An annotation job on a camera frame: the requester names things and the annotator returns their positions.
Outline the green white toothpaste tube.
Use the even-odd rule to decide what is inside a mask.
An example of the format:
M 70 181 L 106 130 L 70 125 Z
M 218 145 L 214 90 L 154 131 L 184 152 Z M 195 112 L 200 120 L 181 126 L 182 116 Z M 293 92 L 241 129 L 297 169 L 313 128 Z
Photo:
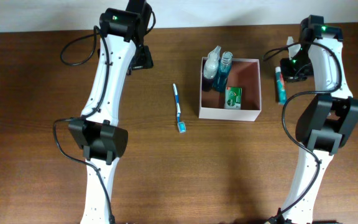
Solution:
M 287 101 L 285 82 L 280 67 L 275 67 L 275 79 L 277 86 L 278 104 L 284 105 Z

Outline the green white soap box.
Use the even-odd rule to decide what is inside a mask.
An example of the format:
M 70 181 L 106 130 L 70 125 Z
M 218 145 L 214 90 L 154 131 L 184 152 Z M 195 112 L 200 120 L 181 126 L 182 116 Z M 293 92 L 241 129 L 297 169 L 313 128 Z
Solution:
M 241 109 L 242 88 L 227 86 L 225 89 L 224 109 Z

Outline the blue mouthwash bottle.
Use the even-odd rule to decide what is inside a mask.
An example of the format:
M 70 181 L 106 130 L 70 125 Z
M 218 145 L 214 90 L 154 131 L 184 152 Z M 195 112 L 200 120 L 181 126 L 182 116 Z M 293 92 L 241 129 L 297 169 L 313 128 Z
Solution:
M 227 78 L 232 67 L 232 57 L 231 52 L 224 52 L 221 57 L 218 72 L 213 83 L 213 88 L 218 92 L 224 92 L 226 88 Z

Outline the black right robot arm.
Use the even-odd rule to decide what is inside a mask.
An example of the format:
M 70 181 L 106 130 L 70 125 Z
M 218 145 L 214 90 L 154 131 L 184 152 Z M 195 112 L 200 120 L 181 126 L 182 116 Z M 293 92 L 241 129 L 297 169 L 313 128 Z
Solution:
M 343 34 L 328 26 L 322 16 L 310 15 L 300 23 L 300 38 L 287 40 L 284 47 L 269 50 L 264 61 L 280 52 L 288 57 L 280 63 L 286 80 L 314 77 L 314 96 L 300 116 L 295 135 L 289 139 L 299 147 L 298 163 L 290 192 L 268 223 L 312 223 L 314 203 L 324 173 L 343 147 L 358 122 L 358 99 L 346 82 L 342 63 Z

